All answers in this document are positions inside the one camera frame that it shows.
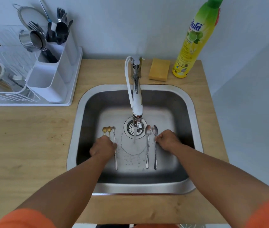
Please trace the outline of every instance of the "hand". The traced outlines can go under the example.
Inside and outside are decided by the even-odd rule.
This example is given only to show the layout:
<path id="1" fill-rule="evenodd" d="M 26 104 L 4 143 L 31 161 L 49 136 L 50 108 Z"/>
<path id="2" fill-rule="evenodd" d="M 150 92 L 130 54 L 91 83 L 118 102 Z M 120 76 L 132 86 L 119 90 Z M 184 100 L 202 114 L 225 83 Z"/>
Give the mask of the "hand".
<path id="1" fill-rule="evenodd" d="M 171 130 L 164 130 L 155 138 L 155 140 L 164 150 L 169 151 L 174 155 L 176 151 L 175 147 L 178 145 L 182 145 L 175 133 Z"/>
<path id="2" fill-rule="evenodd" d="M 117 144 L 110 141 L 110 139 L 104 135 L 95 141 L 89 153 L 92 157 L 96 156 L 108 162 L 114 155 L 116 148 Z"/>

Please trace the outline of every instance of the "yellow bottle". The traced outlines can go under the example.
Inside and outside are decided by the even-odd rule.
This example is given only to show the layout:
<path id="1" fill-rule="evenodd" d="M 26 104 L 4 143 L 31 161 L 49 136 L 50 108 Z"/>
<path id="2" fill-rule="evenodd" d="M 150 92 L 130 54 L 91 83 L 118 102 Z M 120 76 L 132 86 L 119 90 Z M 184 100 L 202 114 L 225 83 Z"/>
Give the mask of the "yellow bottle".
<path id="1" fill-rule="evenodd" d="M 187 31 L 183 46 L 172 69 L 176 77 L 186 77 L 203 46 L 211 36 L 220 16 L 223 0 L 208 0 L 199 9 Z"/>

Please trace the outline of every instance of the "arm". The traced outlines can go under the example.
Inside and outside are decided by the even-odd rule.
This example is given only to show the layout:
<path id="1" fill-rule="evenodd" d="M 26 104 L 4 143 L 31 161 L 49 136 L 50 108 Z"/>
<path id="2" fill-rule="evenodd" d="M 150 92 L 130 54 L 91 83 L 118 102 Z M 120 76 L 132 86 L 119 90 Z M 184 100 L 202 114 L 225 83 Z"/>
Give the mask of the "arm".
<path id="1" fill-rule="evenodd" d="M 174 154 L 201 194 L 231 227 L 244 227 L 249 217 L 269 200 L 269 186 L 227 162 L 181 144 L 170 130 L 156 137 Z"/>
<path id="2" fill-rule="evenodd" d="M 107 136 L 96 140 L 91 158 L 48 182 L 17 209 L 40 211 L 57 228 L 72 227 L 88 204 L 105 164 L 114 155 L 117 144 Z"/>

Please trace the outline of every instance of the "chrome faucet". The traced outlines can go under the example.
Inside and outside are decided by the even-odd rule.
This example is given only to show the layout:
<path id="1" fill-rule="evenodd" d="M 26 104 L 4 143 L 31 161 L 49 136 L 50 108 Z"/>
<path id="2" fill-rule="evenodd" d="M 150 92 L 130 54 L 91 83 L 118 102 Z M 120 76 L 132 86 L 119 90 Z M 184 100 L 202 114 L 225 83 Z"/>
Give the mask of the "chrome faucet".
<path id="1" fill-rule="evenodd" d="M 132 95 L 130 90 L 130 84 L 128 79 L 128 62 L 130 59 L 131 63 L 131 74 L 130 77 L 133 79 Z M 133 126 L 139 131 L 143 128 L 142 116 L 143 116 L 143 103 L 142 93 L 140 88 L 139 79 L 141 78 L 141 66 L 142 58 L 138 56 L 129 56 L 125 62 L 125 75 L 127 81 L 127 88 L 129 94 L 130 104 L 132 106 L 132 122 Z"/>

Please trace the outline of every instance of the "kitchen sink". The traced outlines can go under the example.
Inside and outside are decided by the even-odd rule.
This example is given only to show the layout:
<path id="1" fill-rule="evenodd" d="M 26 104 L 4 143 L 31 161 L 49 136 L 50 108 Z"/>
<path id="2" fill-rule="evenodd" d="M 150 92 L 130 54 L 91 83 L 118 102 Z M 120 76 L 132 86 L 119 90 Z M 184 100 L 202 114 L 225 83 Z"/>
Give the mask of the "kitchen sink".
<path id="1" fill-rule="evenodd" d="M 149 136 L 149 168 L 145 127 L 156 125 L 159 133 L 174 131 L 183 144 L 203 152 L 195 109 L 190 97 L 171 85 L 141 85 L 143 129 L 132 124 L 126 85 L 100 85 L 87 91 L 76 112 L 67 170 L 90 158 L 89 150 L 102 128 L 115 126 L 117 167 L 114 157 L 106 164 L 94 194 L 184 194 L 195 189 L 178 159 L 157 144 L 158 168 L 154 169 L 155 136 Z M 114 135 L 107 132 L 113 141 Z"/>

